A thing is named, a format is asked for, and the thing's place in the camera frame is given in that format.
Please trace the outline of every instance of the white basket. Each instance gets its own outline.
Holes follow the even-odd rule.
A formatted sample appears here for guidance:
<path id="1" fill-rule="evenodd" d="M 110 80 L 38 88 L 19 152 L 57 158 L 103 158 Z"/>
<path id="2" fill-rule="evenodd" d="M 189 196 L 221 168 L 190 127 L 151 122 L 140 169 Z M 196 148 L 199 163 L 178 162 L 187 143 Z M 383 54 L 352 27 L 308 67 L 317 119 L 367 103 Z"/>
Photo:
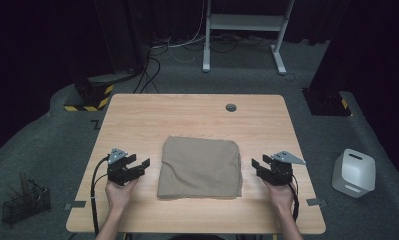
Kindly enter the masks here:
<path id="1" fill-rule="evenodd" d="M 346 149 L 336 160 L 332 186 L 351 197 L 359 198 L 373 191 L 376 183 L 376 165 L 370 156 Z"/>

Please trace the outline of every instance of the wooden table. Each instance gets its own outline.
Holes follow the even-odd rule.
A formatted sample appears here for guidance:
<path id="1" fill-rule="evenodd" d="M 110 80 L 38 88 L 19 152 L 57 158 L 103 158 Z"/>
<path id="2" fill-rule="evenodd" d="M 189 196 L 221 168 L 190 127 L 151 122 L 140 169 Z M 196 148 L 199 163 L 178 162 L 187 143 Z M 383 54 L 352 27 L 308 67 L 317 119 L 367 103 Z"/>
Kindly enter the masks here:
<path id="1" fill-rule="evenodd" d="M 227 104 L 235 104 L 237 110 L 227 111 Z M 235 141 L 242 158 L 242 197 L 158 199 L 162 146 L 170 135 Z M 86 206 L 71 210 L 67 222 L 69 231 L 94 232 L 91 179 L 97 163 L 112 147 L 136 153 L 138 160 L 133 166 L 147 158 L 151 160 L 146 174 L 136 185 L 119 229 L 131 233 L 279 233 L 268 191 L 256 176 L 251 158 L 265 166 L 262 154 L 285 150 L 303 159 L 281 96 L 117 94 L 112 97 L 75 199 L 86 201 Z M 97 176 L 106 170 L 106 163 L 102 164 Z M 299 183 L 297 225 L 303 234 L 323 233 L 325 223 L 319 206 L 308 206 L 306 202 L 315 198 L 306 166 L 294 164 L 293 171 Z M 106 178 L 103 178 L 96 185 L 99 226 L 109 210 L 105 184 Z"/>

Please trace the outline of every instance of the silver bracket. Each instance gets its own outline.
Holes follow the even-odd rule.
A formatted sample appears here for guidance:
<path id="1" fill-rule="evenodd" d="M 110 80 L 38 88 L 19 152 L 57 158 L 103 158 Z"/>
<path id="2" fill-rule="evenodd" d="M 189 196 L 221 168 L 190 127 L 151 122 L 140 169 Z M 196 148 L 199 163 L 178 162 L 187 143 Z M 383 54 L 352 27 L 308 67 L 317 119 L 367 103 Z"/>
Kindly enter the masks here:
<path id="1" fill-rule="evenodd" d="M 284 162 L 284 163 L 296 163 L 296 164 L 302 164 L 305 165 L 306 162 L 293 154 L 282 151 L 276 154 L 271 155 L 271 157 L 277 161 Z"/>
<path id="2" fill-rule="evenodd" d="M 125 151 L 119 150 L 118 148 L 112 148 L 111 154 L 109 155 L 108 164 L 112 164 L 127 155 L 128 153 Z"/>

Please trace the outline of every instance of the gray carpet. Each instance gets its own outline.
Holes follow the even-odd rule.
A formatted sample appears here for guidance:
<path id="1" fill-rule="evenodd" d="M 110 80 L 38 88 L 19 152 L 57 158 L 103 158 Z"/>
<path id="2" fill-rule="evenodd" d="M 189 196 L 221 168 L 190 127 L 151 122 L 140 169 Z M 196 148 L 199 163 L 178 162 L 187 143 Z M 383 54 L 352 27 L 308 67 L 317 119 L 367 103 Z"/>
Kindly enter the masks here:
<path id="1" fill-rule="evenodd" d="M 317 197 L 325 199 L 322 213 L 327 230 L 305 239 L 399 239 L 399 174 L 391 164 L 353 95 L 342 92 L 353 112 L 351 117 L 312 116 L 301 88 L 309 87 L 327 44 L 309 46 L 284 43 L 281 53 L 289 74 L 279 76 L 268 41 L 253 41 L 228 53 L 211 52 L 211 72 L 202 73 L 202 51 L 172 48 L 155 56 L 161 71 L 154 80 L 160 93 L 279 94 L 287 103 Z M 213 44 L 219 51 L 229 46 Z M 163 52 L 155 49 L 152 54 Z M 157 70 L 150 61 L 149 75 Z M 112 94 L 133 92 L 138 77 L 115 85 Z M 144 92 L 154 93 L 149 85 Z M 92 120 L 101 112 L 66 112 L 65 103 L 77 100 L 74 87 L 58 91 L 50 111 L 21 129 L 0 149 L 0 239 L 68 239 L 69 211 L 75 199 L 98 130 Z M 376 161 L 376 189 L 352 198 L 331 187 L 334 161 L 346 149 L 372 156 Z M 19 172 L 50 189 L 52 210 L 16 223 L 2 224 L 2 204 L 10 200 L 10 187 L 20 189 Z M 77 234 L 73 239 L 93 239 Z"/>

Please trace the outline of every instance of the folded cloth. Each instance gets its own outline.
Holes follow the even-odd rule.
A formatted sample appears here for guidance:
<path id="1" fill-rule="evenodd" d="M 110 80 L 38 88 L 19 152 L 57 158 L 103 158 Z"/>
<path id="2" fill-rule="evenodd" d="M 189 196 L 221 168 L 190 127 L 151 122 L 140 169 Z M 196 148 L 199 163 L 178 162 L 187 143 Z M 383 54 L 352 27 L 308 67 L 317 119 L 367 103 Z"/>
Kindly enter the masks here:
<path id="1" fill-rule="evenodd" d="M 163 146 L 158 197 L 240 197 L 240 164 L 233 141 L 170 136 Z"/>

